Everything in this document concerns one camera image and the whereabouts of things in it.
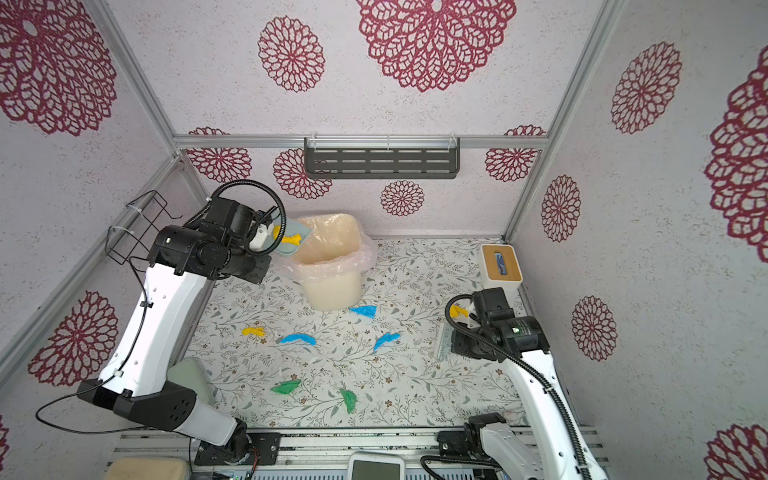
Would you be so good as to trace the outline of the pale blue plastic dustpan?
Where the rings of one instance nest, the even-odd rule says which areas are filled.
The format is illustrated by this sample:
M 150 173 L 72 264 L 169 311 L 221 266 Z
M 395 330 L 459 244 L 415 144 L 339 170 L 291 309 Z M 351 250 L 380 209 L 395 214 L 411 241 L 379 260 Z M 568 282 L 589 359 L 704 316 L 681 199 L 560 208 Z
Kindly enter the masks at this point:
M 281 238 L 275 252 L 282 256 L 292 256 L 299 250 L 304 241 L 309 238 L 312 229 L 298 221 L 287 219 L 287 232 L 282 233 L 281 222 L 281 217 L 277 216 L 273 219 L 271 224 L 273 240 L 277 241 L 278 238 Z

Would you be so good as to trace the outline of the yellow paper scrap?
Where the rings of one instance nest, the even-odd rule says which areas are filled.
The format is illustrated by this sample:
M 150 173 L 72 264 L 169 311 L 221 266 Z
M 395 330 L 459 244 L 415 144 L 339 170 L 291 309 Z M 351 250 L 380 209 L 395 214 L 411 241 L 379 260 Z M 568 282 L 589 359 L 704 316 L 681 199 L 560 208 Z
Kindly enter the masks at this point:
M 449 309 L 449 313 L 452 318 L 459 318 L 459 317 L 468 318 L 470 315 L 470 312 L 467 309 L 457 305 L 451 306 Z
M 265 330 L 262 327 L 248 327 L 242 330 L 244 336 L 256 336 L 263 338 L 266 335 Z
M 302 236 L 300 233 L 293 235 L 284 234 L 282 233 L 281 227 L 279 225 L 275 226 L 273 229 L 273 238 L 275 241 L 280 240 L 281 244 L 300 246 L 302 242 Z

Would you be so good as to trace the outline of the blue paper scrap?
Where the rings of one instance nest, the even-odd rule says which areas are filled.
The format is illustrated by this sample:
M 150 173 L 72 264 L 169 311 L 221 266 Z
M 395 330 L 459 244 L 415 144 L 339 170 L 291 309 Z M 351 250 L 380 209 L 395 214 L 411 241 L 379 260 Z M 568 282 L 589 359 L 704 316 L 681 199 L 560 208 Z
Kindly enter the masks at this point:
M 377 352 L 384 345 L 386 345 L 388 343 L 391 343 L 391 342 L 396 342 L 399 339 L 400 339 L 400 334 L 399 333 L 392 333 L 392 332 L 386 333 L 386 334 L 382 335 L 381 337 L 379 337 L 375 341 L 374 347 L 373 347 L 373 351 Z
M 314 337 L 306 334 L 287 335 L 279 341 L 280 344 L 289 344 L 292 342 L 303 342 L 311 346 L 315 346 L 317 344 L 317 340 Z
M 377 314 L 377 307 L 373 305 L 351 307 L 350 311 L 358 315 L 374 319 Z

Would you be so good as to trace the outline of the cream trash bin with bag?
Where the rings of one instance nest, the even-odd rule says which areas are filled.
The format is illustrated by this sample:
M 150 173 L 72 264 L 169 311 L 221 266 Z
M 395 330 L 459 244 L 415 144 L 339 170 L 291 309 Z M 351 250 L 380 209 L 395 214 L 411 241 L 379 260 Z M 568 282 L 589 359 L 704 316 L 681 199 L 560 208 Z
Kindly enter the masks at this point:
M 301 243 L 282 243 L 274 261 L 298 282 L 311 308 L 341 310 L 362 297 L 362 274 L 377 262 L 378 247 L 349 214 L 302 217 L 287 223 L 287 237 Z

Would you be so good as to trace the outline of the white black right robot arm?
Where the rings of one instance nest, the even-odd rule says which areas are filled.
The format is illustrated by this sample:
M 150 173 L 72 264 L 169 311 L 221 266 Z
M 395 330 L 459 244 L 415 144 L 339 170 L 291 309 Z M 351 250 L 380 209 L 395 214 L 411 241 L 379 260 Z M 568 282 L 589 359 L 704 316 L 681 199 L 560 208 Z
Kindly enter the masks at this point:
M 478 467 L 500 479 L 605 479 L 563 394 L 550 345 L 539 322 L 518 316 L 500 287 L 450 298 L 444 309 L 454 353 L 496 361 L 522 403 L 536 440 L 529 448 L 499 413 L 476 415 L 461 436 L 438 434 L 439 452 L 419 463 L 433 479 L 434 464 Z

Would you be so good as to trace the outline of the white tissue box wooden lid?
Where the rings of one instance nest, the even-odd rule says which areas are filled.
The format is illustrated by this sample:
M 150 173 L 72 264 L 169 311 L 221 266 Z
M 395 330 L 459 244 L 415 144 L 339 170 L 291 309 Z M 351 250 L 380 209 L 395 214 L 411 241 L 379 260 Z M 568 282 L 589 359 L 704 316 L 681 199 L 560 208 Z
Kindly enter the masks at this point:
M 502 288 L 507 296 L 517 293 L 523 275 L 511 245 L 482 244 L 479 247 L 479 261 L 484 289 Z

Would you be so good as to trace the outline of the pale green soap bar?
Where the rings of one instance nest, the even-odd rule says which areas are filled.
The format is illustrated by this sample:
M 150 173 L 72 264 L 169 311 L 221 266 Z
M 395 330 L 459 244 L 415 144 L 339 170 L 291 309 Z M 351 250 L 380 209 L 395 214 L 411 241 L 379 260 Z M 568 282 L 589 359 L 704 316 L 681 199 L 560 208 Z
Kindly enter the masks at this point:
M 167 371 L 167 380 L 193 390 L 200 401 L 213 406 L 213 389 L 210 386 L 202 364 L 197 358 L 188 357 L 179 361 Z

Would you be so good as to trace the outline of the green paper scrap lower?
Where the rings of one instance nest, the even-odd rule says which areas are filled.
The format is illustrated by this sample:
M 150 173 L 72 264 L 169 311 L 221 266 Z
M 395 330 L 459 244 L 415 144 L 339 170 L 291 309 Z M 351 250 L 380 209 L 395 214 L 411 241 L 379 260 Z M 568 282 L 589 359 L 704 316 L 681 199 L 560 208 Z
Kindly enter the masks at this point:
M 342 397 L 343 403 L 348 414 L 352 414 L 356 409 L 357 396 L 354 392 L 347 389 L 340 389 L 339 393 Z

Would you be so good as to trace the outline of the green paper scrap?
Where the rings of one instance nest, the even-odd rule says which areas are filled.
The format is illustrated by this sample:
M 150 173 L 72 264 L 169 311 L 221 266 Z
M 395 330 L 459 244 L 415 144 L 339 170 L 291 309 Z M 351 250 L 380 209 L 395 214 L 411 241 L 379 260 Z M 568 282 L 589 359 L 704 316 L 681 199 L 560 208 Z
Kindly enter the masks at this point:
M 339 393 L 342 397 L 343 403 L 348 414 L 352 414 L 356 409 L 357 396 L 354 392 L 347 389 L 340 389 Z
M 289 395 L 301 385 L 301 380 L 290 380 L 282 382 L 271 388 L 271 391 L 280 395 Z

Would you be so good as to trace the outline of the green paper scrap left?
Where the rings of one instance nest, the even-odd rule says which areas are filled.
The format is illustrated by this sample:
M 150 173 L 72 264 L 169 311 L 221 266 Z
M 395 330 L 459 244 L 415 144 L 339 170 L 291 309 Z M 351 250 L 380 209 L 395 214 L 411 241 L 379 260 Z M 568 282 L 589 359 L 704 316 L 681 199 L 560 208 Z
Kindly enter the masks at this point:
M 271 388 L 271 391 L 280 395 L 289 395 L 301 385 L 301 380 L 290 380 L 282 382 Z

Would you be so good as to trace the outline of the white digital clock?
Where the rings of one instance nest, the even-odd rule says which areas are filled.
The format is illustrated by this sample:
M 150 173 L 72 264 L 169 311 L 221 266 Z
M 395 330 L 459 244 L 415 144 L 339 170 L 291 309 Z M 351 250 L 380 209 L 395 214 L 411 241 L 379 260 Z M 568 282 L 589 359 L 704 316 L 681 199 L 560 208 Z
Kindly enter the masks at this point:
M 355 452 L 348 461 L 347 480 L 405 480 L 403 458 L 382 453 Z

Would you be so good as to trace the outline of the cream sponge block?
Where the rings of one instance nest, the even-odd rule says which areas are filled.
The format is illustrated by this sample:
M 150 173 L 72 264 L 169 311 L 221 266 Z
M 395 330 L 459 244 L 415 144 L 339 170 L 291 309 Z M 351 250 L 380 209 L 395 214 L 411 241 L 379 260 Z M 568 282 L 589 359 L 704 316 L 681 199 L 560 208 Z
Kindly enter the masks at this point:
M 122 458 L 107 470 L 105 480 L 185 480 L 190 468 L 171 458 Z

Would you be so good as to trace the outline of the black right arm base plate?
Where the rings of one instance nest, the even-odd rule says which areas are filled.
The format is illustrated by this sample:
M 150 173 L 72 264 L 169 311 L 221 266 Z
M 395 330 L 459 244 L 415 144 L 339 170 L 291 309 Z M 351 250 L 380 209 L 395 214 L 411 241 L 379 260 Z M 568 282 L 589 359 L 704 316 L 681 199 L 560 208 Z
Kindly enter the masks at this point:
M 441 457 L 479 460 L 476 441 L 466 428 L 462 430 L 440 430 L 436 434 L 438 452 Z

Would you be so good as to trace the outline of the dark grey wall shelf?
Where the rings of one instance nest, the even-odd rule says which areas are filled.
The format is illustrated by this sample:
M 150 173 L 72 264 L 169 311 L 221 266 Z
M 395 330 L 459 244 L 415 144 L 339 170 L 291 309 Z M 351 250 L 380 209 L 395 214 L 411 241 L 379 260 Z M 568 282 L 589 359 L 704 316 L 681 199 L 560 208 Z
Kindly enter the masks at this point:
M 306 137 L 304 169 L 315 180 L 445 180 L 460 171 L 460 139 Z

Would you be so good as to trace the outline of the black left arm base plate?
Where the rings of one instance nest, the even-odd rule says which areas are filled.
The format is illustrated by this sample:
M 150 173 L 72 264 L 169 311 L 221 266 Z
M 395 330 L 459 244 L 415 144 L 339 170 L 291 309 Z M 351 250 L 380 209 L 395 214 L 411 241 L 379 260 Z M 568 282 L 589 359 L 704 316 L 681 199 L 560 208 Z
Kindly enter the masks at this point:
M 226 445 L 202 442 L 193 459 L 195 466 L 275 465 L 282 435 L 250 432 L 236 436 Z

